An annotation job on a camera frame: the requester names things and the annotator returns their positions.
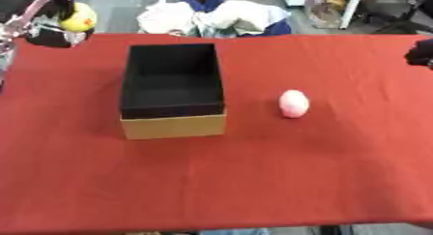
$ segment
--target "red cloth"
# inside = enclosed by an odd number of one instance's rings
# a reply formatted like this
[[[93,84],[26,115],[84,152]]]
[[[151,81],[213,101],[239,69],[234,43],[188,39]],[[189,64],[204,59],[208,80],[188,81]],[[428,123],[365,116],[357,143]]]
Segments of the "red cloth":
[[[131,44],[23,44],[0,96],[0,232],[170,230],[433,221],[433,73],[418,39],[215,40],[224,136],[126,141],[119,93]],[[310,112],[284,119],[286,89]]]

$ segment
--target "yellow object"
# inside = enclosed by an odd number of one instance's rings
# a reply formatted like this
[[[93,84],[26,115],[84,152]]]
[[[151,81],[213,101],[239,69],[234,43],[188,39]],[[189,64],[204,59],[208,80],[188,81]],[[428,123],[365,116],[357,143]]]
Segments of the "yellow object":
[[[98,22],[97,13],[88,5],[75,3],[73,15],[60,22],[62,28],[72,32],[84,32],[95,28]]]

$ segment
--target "chair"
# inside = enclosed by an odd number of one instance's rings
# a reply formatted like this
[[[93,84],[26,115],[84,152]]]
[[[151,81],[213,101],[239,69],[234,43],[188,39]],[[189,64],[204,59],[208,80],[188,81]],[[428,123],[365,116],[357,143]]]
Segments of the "chair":
[[[433,0],[409,0],[410,7],[408,11],[400,16],[369,12],[365,16],[365,22],[370,23],[373,17],[379,17],[389,23],[387,26],[373,32],[373,34],[395,34],[396,31],[403,32],[398,34],[417,34],[418,31],[433,34],[433,28],[412,21],[419,11],[431,16],[431,14],[427,13],[430,12],[428,7],[430,2],[433,2]]]

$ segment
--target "black object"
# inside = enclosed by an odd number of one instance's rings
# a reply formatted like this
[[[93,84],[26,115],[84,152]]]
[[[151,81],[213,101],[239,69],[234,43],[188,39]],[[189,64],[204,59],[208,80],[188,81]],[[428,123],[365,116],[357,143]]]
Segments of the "black object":
[[[213,44],[135,45],[124,77],[123,119],[222,114]]]
[[[418,11],[425,12],[427,15],[433,17],[433,14],[428,12],[433,0],[414,0],[410,4],[410,8],[407,12],[400,16],[386,15],[381,13],[367,13],[365,17],[365,22],[371,22],[373,17],[379,17],[383,21],[389,24],[373,34],[417,34],[417,31],[423,31],[428,33],[433,33],[433,28],[426,26],[424,24],[419,24],[412,21],[412,18]]]
[[[409,65],[414,66],[432,66],[433,59],[433,40],[419,41],[406,54],[406,60]]]
[[[320,226],[320,235],[342,235],[338,225],[323,225]]]

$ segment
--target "ball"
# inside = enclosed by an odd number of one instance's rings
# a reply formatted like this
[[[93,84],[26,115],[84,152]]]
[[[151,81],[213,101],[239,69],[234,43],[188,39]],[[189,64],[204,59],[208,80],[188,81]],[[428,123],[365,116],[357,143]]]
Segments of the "ball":
[[[309,110],[309,100],[302,92],[289,90],[279,98],[279,107],[285,117],[300,118]]]
[[[90,6],[75,3],[74,9],[75,11],[71,17],[60,22],[62,28],[72,32],[85,32],[95,28],[98,15]]]

